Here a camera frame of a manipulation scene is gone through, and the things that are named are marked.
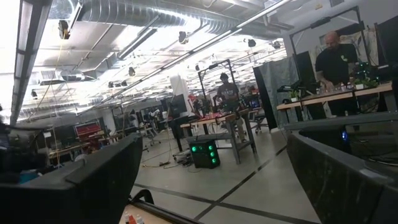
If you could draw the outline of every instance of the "ceiling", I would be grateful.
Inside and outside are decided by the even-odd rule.
[[[132,1],[139,4],[148,4],[149,1]],[[264,8],[265,0],[174,0],[158,1],[162,7],[168,9],[178,8],[179,10],[195,10],[196,13],[203,15],[223,16],[226,21],[240,20],[251,17]],[[292,9],[300,7],[308,0],[292,1],[279,10],[289,13]],[[11,12],[18,12],[18,5],[10,7],[11,9],[0,9],[1,16],[12,15]],[[17,26],[17,16],[14,16],[16,22],[6,23],[8,26],[4,30],[9,30],[10,34],[15,33]],[[190,20],[185,26],[159,26],[154,35],[146,39],[132,53],[123,60],[113,60],[115,55],[123,48],[129,45],[140,31],[142,26],[132,26],[125,24],[101,23],[101,22],[76,22],[71,31],[68,40],[62,40],[58,31],[58,19],[49,19],[46,23],[40,49],[37,53],[32,75],[22,104],[19,120],[37,119],[48,115],[62,113],[79,113],[98,104],[101,100],[117,93],[125,86],[119,86],[126,82],[131,85],[146,77],[148,74],[156,71],[161,66],[172,62],[191,49],[208,42],[216,37],[218,33],[211,33],[206,29],[199,30],[192,24],[195,20]],[[194,56],[177,63],[175,66],[160,72],[154,77],[142,82],[123,93],[125,104],[134,104],[146,98],[161,98],[171,94],[170,76],[175,74],[185,75],[188,80],[188,89],[192,93],[199,93],[201,90],[200,82],[197,78],[198,73],[195,66],[199,65],[201,69],[208,67],[212,63],[230,59],[233,63],[234,76],[238,83],[247,83],[255,81],[252,73],[254,66],[260,65],[271,60],[279,60],[286,57],[284,50],[282,33],[286,30],[268,29],[265,27],[262,19],[253,22],[254,25],[263,27],[264,30],[254,30],[257,34],[266,34],[270,30],[280,35],[274,38],[258,37],[257,34],[249,35],[239,33],[216,45],[205,49]],[[178,35],[180,31],[194,33],[189,36],[189,42],[180,44]],[[3,111],[1,114],[5,117],[5,122],[11,115],[12,86],[14,83],[14,61],[15,61],[15,43],[16,35],[1,37],[0,41],[0,81],[6,83],[1,91],[3,96],[0,99]],[[248,46],[248,39],[256,41],[255,47]],[[278,40],[282,47],[275,49],[271,43]],[[135,75],[130,77],[129,67],[134,68]],[[63,75],[77,74],[84,77],[84,81],[76,82],[74,80],[61,82],[54,85],[40,85],[44,78],[51,76],[54,80]],[[204,80],[206,90],[211,91],[216,88],[219,74],[223,69],[218,69],[213,73],[206,74]],[[121,100],[111,100],[105,106],[120,103]]]

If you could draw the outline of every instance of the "man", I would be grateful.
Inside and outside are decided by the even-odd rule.
[[[234,112],[240,107],[239,102],[239,90],[238,87],[234,83],[230,83],[228,81],[228,75],[222,73],[220,76],[223,84],[218,87],[216,100],[219,103],[223,103],[225,105],[224,111]],[[236,120],[236,125],[238,127],[238,136],[241,142],[245,142],[244,131],[243,131],[243,119],[239,118]]]
[[[317,79],[322,82],[328,91],[341,83],[347,84],[349,76],[353,75],[355,63],[358,62],[355,46],[341,44],[336,32],[330,32],[325,36],[325,49],[318,57],[315,64]],[[345,116],[356,114],[356,102],[353,99],[329,101],[329,108],[333,115]]]

